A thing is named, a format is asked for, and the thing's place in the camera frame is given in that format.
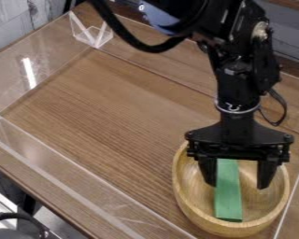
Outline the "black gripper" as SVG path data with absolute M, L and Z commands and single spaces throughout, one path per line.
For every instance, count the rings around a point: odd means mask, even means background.
M 264 190 L 276 176 L 278 163 L 290 161 L 294 137 L 265 127 L 254 113 L 221 113 L 214 125 L 189 131 L 187 155 L 198 161 L 199 170 L 210 186 L 217 185 L 217 159 L 260 161 L 257 187 Z

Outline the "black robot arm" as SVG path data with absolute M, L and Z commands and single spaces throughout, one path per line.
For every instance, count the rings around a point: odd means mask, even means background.
M 141 11 L 161 32 L 193 38 L 209 54 L 221 120 L 185 135 L 206 183 L 217 184 L 220 159 L 250 160 L 257 162 L 257 187 L 268 188 L 290 161 L 294 138 L 254 119 L 264 95 L 288 104 L 273 88 L 281 67 L 265 9 L 254 0 L 141 0 Z

